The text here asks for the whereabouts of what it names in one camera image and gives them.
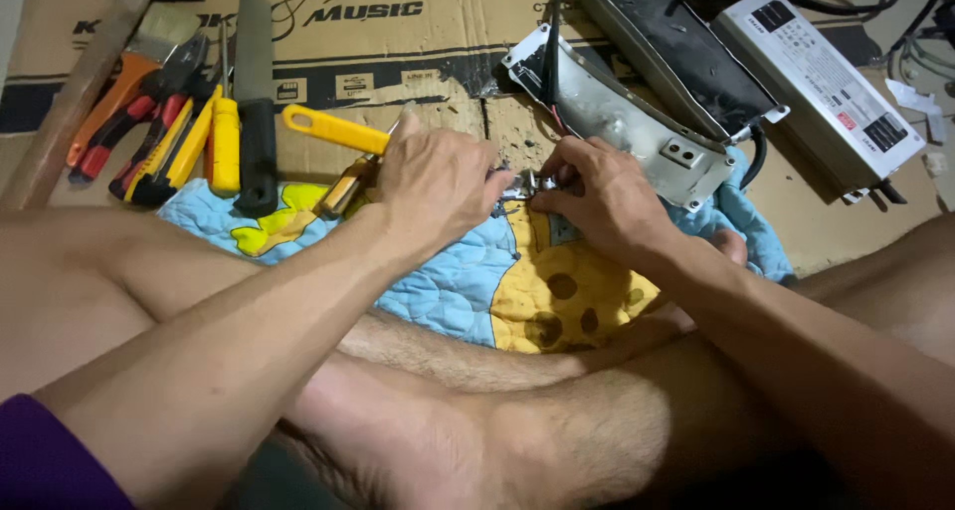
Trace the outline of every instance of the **wooden hammer handle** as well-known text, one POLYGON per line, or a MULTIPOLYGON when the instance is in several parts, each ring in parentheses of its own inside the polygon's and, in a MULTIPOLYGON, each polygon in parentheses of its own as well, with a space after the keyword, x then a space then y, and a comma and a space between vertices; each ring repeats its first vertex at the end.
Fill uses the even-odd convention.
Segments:
POLYGON ((74 135, 86 120, 150 1, 113 0, 109 14, 96 28, 96 35, 80 55, 30 149, 13 172, 0 198, 0 211, 46 206, 66 165, 74 135))

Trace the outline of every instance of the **hand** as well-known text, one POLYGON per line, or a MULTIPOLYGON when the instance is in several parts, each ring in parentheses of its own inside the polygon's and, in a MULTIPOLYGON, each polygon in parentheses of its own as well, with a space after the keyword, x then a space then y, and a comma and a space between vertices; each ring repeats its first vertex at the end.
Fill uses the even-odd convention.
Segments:
POLYGON ((669 220, 640 162, 597 137, 561 139, 541 174, 557 174, 574 195, 546 191, 531 200, 531 208, 567 217, 590 244, 630 269, 640 257, 661 254, 685 237, 669 220))
POLYGON ((418 118, 407 114, 385 151, 379 200, 400 223, 394 227, 422 236, 434 253, 494 210, 514 178, 508 172, 488 176, 497 162, 490 142, 449 129, 421 131, 418 118))

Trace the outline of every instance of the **purple clothing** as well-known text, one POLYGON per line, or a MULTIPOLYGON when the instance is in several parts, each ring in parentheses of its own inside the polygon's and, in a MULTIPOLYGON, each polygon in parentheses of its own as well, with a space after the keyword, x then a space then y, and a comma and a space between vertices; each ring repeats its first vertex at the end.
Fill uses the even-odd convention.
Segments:
POLYGON ((52 413, 17 394, 0 404, 0 507, 129 510, 133 504, 52 413))

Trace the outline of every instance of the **knife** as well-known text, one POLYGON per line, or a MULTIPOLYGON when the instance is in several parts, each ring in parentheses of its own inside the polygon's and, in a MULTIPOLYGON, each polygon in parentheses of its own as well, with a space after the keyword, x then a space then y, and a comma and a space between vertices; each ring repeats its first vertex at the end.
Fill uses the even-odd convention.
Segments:
POLYGON ((242 190, 235 207, 257 219, 279 207, 272 112, 272 7, 268 0, 239 0, 233 98, 239 104, 242 190))

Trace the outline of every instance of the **white power supply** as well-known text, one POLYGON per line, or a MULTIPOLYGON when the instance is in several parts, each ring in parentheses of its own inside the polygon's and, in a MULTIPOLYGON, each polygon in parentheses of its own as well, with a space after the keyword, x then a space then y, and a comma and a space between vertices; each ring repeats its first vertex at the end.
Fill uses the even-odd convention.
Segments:
POLYGON ((842 194, 871 188, 925 140, 786 0, 742 0, 710 25, 776 101, 842 194))

